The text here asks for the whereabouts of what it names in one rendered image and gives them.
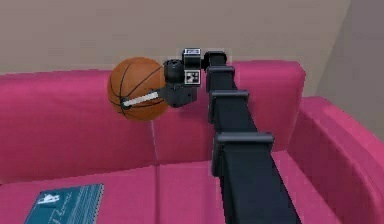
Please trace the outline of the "pink sofa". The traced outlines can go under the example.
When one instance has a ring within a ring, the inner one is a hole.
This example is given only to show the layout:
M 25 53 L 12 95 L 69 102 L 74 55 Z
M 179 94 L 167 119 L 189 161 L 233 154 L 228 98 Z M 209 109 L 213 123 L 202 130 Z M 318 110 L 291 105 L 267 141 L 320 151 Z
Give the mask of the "pink sofa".
M 384 224 L 384 142 L 322 97 L 294 61 L 239 62 L 257 127 L 302 224 Z M 0 75 L 0 224 L 40 192 L 100 183 L 96 224 L 225 224 L 208 96 L 151 122 L 118 114 L 105 70 Z

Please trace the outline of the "teal book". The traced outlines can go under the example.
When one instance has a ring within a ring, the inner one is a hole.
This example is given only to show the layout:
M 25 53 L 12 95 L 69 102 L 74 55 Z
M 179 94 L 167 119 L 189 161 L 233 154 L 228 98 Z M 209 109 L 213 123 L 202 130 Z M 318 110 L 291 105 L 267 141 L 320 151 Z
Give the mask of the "teal book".
M 96 224 L 102 183 L 41 191 L 24 224 Z

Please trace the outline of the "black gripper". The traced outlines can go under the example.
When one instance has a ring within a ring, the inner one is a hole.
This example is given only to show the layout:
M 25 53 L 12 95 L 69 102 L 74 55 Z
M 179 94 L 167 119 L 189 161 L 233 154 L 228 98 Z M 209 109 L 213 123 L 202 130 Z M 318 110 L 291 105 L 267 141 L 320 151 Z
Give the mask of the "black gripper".
M 197 100 L 197 88 L 186 85 L 184 64 L 180 59 L 170 59 L 163 63 L 165 85 L 157 91 L 133 99 L 123 98 L 120 105 L 126 109 L 133 105 L 149 100 L 157 99 L 159 96 L 173 108 L 183 107 Z

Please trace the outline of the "orange basketball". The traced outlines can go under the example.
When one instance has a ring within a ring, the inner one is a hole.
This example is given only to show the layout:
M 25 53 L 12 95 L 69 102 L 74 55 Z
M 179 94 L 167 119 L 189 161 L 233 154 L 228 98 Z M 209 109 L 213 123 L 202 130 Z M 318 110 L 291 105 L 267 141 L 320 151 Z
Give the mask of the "orange basketball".
M 121 105 L 149 94 L 165 85 L 163 66 L 147 57 L 127 58 L 117 64 L 107 80 L 107 98 L 112 108 L 128 120 L 147 122 L 158 118 L 168 105 L 162 98 L 151 99 L 130 107 Z

